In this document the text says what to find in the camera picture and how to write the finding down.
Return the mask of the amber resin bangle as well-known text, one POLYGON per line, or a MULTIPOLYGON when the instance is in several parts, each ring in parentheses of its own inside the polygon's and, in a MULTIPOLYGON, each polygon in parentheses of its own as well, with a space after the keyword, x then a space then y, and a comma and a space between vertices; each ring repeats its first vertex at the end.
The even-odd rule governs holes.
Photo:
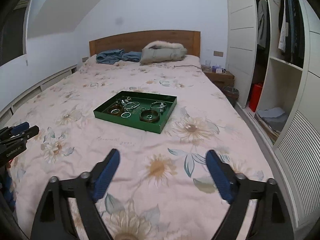
POLYGON ((121 116, 123 111, 123 107, 114 105, 107 110, 107 113, 110 115, 121 116))

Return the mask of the dark brown wooden bangle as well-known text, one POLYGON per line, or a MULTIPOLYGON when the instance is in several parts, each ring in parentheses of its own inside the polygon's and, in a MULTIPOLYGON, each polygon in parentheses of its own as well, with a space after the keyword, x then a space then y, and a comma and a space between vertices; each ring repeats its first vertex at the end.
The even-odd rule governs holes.
POLYGON ((157 111, 152 109, 144 110, 139 115, 140 121, 148 122, 148 123, 155 123, 160 120, 160 115, 157 111))

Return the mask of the thin silver bangle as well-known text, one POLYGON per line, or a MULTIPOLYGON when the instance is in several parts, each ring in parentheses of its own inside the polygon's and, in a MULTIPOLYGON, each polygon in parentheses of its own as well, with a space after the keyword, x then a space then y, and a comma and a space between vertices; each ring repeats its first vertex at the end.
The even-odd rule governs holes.
POLYGON ((167 104, 163 101, 156 101, 151 103, 150 108, 153 110, 159 110, 160 112, 165 111, 167 104))

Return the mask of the green jewelry tray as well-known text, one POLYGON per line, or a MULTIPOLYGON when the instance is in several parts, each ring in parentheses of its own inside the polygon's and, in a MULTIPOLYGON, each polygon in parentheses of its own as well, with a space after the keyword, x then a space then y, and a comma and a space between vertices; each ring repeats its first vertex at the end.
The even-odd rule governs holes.
POLYGON ((97 119, 160 134, 169 120, 176 103, 176 96, 123 90, 97 107, 93 113, 97 119), (144 110, 151 109, 151 103, 156 101, 163 101, 167 104, 167 107, 163 112, 154 110, 159 113, 160 120, 155 123, 140 121, 140 113, 144 110), (110 115, 107 113, 107 110, 114 105, 123 107, 124 111, 121 116, 110 115))

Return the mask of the floral pink bedspread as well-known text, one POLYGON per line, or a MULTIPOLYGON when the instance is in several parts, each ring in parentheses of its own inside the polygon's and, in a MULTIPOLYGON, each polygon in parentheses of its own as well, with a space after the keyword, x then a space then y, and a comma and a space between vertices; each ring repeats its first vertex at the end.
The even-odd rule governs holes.
POLYGON ((120 165, 97 207, 115 239, 210 239, 228 204, 207 171, 208 150, 249 179, 272 177, 249 127, 194 56, 148 66, 89 63, 24 103, 8 125, 25 121, 40 132, 10 171, 18 224, 27 235, 49 178, 75 178, 112 148, 120 165), (123 90, 177 97, 161 134, 94 116, 123 90))

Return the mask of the folded clothes on shelf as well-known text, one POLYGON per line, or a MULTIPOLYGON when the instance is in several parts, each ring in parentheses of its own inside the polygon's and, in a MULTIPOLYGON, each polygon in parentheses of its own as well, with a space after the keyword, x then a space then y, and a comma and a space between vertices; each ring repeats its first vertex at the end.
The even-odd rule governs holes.
POLYGON ((257 110, 254 117, 271 141, 276 142, 289 115, 282 108, 274 107, 267 110, 257 110))

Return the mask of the red container in wardrobe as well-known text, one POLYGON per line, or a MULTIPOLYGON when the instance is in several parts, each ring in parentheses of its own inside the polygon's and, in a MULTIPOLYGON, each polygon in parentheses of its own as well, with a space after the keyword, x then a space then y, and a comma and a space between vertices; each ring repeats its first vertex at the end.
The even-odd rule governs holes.
POLYGON ((252 87, 251 96, 250 96, 250 99, 249 99, 249 108, 253 112, 255 112, 256 109, 257 109, 262 90, 263 90, 263 84, 262 83, 256 83, 252 87))

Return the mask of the wooden nightstand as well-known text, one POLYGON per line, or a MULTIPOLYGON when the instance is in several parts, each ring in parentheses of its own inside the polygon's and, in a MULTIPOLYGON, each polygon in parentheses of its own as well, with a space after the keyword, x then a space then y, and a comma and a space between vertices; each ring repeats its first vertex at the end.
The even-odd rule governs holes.
POLYGON ((230 72, 225 73, 214 73, 214 72, 204 72, 205 76, 216 85, 219 89, 224 89, 225 87, 234 86, 234 75, 230 72))

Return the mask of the window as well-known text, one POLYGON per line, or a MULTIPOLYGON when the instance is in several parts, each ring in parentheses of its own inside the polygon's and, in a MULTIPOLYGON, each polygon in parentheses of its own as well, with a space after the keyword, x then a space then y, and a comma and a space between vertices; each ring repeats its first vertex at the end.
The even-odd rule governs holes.
POLYGON ((1 29, 1 66, 26 54, 26 35, 31 0, 20 0, 1 29))

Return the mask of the blue folded blanket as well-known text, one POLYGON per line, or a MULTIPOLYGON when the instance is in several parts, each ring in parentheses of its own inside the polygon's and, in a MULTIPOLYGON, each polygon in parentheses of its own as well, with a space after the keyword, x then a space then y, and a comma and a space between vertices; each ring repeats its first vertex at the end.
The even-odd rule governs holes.
POLYGON ((124 49, 102 51, 96 55, 96 62, 100 64, 115 64, 121 61, 139 62, 142 53, 138 51, 125 52, 124 49))

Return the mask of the glass cup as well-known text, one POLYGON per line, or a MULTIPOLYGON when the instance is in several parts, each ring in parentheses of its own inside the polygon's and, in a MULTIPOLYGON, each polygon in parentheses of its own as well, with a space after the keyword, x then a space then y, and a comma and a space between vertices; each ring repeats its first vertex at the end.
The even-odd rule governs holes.
POLYGON ((210 68, 211 67, 211 61, 210 60, 206 60, 205 66, 210 68))

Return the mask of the grey fur-trimmed coat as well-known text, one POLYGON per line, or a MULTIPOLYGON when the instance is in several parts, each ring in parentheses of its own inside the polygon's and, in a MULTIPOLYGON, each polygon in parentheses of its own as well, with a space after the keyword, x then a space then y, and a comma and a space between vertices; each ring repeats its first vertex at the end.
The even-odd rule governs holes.
POLYGON ((153 41, 142 49, 141 64, 159 63, 166 61, 182 61, 187 49, 180 43, 153 41))

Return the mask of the wooden headboard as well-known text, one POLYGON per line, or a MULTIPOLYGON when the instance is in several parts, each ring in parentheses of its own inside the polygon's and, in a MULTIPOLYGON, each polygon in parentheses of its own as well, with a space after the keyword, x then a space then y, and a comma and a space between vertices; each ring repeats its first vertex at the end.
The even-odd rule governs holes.
POLYGON ((190 30, 148 30, 112 35, 89 41, 89 52, 93 56, 112 49, 124 49, 126 52, 141 51, 153 41, 180 43, 187 49, 189 55, 200 57, 201 33, 190 30))

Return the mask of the white wardrobe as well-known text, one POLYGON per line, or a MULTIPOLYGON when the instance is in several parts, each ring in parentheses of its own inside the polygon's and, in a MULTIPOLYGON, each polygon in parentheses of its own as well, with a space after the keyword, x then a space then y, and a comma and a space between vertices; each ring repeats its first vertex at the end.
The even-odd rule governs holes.
POLYGON ((307 0, 302 10, 305 52, 303 68, 285 61, 278 50, 280 5, 268 0, 270 48, 258 49, 259 0, 227 0, 227 69, 239 90, 238 106, 267 147, 267 159, 285 191, 295 229, 319 218, 319 18, 307 0), (263 90, 255 112, 249 108, 254 84, 263 90), (255 119, 257 110, 282 108, 287 122, 272 142, 255 119))

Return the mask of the hanging clothes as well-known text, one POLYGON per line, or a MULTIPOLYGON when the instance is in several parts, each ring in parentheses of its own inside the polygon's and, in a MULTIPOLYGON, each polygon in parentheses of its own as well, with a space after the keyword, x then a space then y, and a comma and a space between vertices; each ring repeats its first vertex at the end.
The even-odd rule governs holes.
MULTIPOLYGON (((305 35, 302 10, 299 0, 273 0, 278 5, 278 50, 285 61, 303 68, 305 35)), ((268 0, 257 2, 258 49, 268 53, 270 48, 270 14, 268 0)))

